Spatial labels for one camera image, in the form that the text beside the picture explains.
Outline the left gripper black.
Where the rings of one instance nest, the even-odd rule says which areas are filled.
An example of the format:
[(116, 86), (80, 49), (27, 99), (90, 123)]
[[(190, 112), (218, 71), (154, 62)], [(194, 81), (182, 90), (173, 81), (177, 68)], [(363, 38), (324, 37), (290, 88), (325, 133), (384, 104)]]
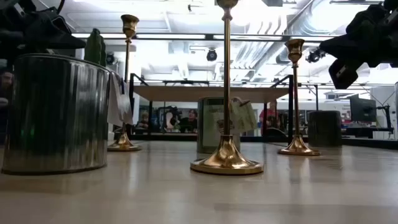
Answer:
[(82, 49), (84, 40), (71, 35), (65, 19), (50, 7), (37, 14), (41, 20), (29, 26), (29, 44), (25, 40), (26, 14), (35, 12), (32, 0), (0, 0), (0, 53), (15, 53), (22, 45), (23, 52), (37, 52), (45, 49)]

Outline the large shiny metal can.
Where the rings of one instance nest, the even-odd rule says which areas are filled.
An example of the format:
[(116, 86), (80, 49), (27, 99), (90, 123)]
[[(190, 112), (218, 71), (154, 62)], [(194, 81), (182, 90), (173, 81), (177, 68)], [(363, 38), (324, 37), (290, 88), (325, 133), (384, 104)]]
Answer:
[(2, 173), (67, 174), (107, 165), (111, 71), (73, 57), (14, 62)]

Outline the wooden shelf with black legs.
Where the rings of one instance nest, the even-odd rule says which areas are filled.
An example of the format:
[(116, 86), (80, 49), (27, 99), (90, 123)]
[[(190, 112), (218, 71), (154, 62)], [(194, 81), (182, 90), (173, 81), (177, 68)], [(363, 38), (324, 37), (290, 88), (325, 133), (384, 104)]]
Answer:
[[(288, 109), (288, 134), (285, 136), (271, 136), (266, 134), (266, 128), (263, 128), (263, 135), (256, 136), (243, 136), (240, 138), (242, 142), (286, 142), (290, 143), (294, 136), (294, 110), (293, 110), (293, 76), (288, 75), (285, 77), (289, 81), (288, 88), (277, 88), (273, 84), (269, 88), (244, 88), (244, 87), (231, 87), (230, 96), (240, 98), (242, 100), (249, 100), (252, 103), (262, 103), (263, 108), (266, 105), (282, 96), (289, 96), (289, 109)], [(131, 85), (129, 89), (132, 93), (136, 93), (140, 97), (149, 101), (149, 113), (152, 114), (153, 102), (197, 102), (202, 98), (207, 97), (220, 97), (224, 95), (223, 87), (215, 86), (150, 86), (148, 82), (139, 79), (139, 85)]]

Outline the metal can with paper label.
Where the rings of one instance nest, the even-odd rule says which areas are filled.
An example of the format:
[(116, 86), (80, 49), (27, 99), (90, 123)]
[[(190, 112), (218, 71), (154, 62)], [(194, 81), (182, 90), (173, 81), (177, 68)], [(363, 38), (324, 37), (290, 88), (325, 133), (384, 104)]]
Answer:
[(198, 100), (197, 153), (211, 154), (223, 135), (224, 98), (207, 97)]

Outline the black computer monitor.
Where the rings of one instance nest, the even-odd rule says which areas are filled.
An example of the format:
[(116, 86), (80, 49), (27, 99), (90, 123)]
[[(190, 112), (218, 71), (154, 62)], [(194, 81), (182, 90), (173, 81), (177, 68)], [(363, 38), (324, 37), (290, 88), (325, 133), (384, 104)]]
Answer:
[(357, 122), (376, 122), (376, 101), (351, 96), (349, 98), (351, 120)]

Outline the large brass candlestick holder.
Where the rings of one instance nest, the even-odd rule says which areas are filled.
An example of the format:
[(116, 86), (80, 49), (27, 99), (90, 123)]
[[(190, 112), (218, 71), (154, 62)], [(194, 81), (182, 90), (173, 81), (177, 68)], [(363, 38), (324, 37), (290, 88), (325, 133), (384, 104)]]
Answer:
[(231, 43), (231, 10), (239, 0), (216, 0), (224, 14), (224, 85), (223, 85), (223, 133), (216, 150), (206, 159), (196, 160), (190, 164), (191, 170), (205, 174), (217, 175), (254, 175), (264, 172), (264, 166), (256, 161), (246, 159), (237, 150), (233, 135), (230, 134), (230, 43)]

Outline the white paper tag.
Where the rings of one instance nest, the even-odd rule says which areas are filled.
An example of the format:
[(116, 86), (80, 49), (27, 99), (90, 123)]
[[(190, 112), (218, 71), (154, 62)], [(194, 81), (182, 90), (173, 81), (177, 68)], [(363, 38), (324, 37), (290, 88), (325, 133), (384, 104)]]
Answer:
[(133, 115), (127, 83), (114, 72), (111, 72), (109, 80), (108, 123), (116, 126), (122, 126), (123, 123), (133, 125)]

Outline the dark ribbed metal can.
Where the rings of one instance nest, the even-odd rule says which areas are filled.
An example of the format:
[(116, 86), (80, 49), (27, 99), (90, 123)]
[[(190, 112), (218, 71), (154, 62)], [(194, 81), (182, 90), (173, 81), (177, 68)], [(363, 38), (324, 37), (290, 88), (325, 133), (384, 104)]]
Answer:
[(339, 111), (309, 113), (308, 143), (314, 147), (341, 147), (341, 115)]

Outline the person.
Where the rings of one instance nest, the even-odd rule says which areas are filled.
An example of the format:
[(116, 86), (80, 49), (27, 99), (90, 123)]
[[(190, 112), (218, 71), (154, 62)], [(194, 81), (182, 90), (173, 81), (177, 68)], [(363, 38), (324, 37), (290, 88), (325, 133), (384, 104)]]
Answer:
[(263, 109), (259, 115), (259, 122), (261, 123), (261, 136), (267, 128), (280, 128), (279, 115), (277, 113), (277, 101), (271, 101), (269, 108)]
[(148, 129), (149, 128), (149, 114), (148, 114), (148, 112), (144, 111), (141, 114), (141, 116), (140, 116), (140, 118), (139, 118), (139, 120), (138, 120), (138, 122), (136, 124), (136, 128), (137, 129)]
[(6, 107), (12, 99), (14, 74), (7, 68), (0, 69), (0, 108)]
[(191, 109), (188, 112), (188, 116), (186, 118), (182, 118), (180, 120), (180, 132), (181, 133), (197, 133), (198, 129), (198, 120), (197, 120), (197, 111)]

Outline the black table edge frame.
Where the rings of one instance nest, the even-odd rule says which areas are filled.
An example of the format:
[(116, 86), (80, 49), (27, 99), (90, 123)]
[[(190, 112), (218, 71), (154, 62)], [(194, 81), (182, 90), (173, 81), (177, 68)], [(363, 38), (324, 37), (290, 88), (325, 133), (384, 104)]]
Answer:
[[(148, 134), (137, 134), (129, 136), (131, 141), (197, 141), (197, 135), (195, 134), (175, 134), (175, 133), (152, 133)], [(241, 136), (241, 142), (262, 142), (262, 143), (282, 143), (287, 144), (288, 137), (277, 137), (277, 136)], [(342, 145), (356, 146), (356, 147), (371, 147), (380, 149), (390, 149), (398, 151), (398, 141), (396, 140), (382, 140), (382, 139), (365, 139), (365, 138), (343, 138), (341, 140)]]

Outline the black desk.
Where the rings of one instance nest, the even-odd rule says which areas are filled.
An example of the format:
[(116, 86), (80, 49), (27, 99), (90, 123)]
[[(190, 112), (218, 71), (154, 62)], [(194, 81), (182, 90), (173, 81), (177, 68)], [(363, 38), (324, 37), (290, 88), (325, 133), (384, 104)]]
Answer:
[(377, 128), (377, 127), (350, 127), (343, 128), (342, 134), (351, 138), (368, 138), (388, 140), (395, 139), (393, 128)]

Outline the green printed paper tag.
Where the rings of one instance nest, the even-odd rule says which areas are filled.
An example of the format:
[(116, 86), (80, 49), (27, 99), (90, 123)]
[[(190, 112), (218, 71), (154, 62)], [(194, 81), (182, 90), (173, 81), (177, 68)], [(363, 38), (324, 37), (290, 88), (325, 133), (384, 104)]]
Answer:
[(257, 128), (257, 119), (249, 100), (232, 98), (231, 100), (231, 119), (234, 133), (243, 133)]

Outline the short brass candlestick holder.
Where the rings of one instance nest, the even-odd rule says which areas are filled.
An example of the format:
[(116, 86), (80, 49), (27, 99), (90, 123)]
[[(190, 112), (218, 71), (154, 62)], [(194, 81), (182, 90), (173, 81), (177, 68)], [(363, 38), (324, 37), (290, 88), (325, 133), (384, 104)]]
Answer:
[(320, 156), (320, 151), (314, 151), (306, 146), (302, 136), (300, 135), (297, 69), (299, 67), (298, 61), (302, 57), (302, 47), (304, 42), (305, 41), (303, 39), (291, 39), (285, 43), (288, 50), (288, 59), (292, 62), (293, 69), (295, 132), (292, 137), (292, 142), (286, 148), (279, 149), (278, 153), (293, 156)]

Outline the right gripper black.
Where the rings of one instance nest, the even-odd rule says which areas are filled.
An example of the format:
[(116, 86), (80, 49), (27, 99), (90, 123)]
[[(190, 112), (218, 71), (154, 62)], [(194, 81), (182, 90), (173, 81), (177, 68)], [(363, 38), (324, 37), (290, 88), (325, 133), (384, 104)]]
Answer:
[(319, 49), (337, 58), (328, 72), (338, 90), (347, 89), (358, 79), (362, 62), (369, 67), (398, 63), (398, 0), (371, 4), (356, 13), (346, 34), (324, 40)]

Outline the tall slim brass candlestick holder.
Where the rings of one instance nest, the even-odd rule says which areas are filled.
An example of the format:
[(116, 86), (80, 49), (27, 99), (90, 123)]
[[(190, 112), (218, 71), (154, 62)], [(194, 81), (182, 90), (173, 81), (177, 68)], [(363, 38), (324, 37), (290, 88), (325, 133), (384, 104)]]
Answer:
[(133, 120), (133, 109), (131, 103), (134, 101), (133, 93), (129, 89), (130, 87), (134, 87), (134, 85), (129, 83), (129, 53), (130, 53), (130, 45), (131, 39), (136, 34), (137, 23), (139, 19), (136, 16), (130, 14), (123, 14), (121, 16), (121, 20), (123, 22), (123, 33), (126, 36), (126, 57), (125, 57), (125, 67), (124, 67), (124, 79), (121, 83), (122, 95), (120, 96), (120, 100), (122, 103), (122, 108), (120, 109), (122, 128), (120, 136), (115, 142), (108, 146), (108, 151), (111, 152), (132, 152), (139, 151), (140, 147), (137, 145), (133, 145), (133, 143), (129, 140), (127, 135), (128, 124)]

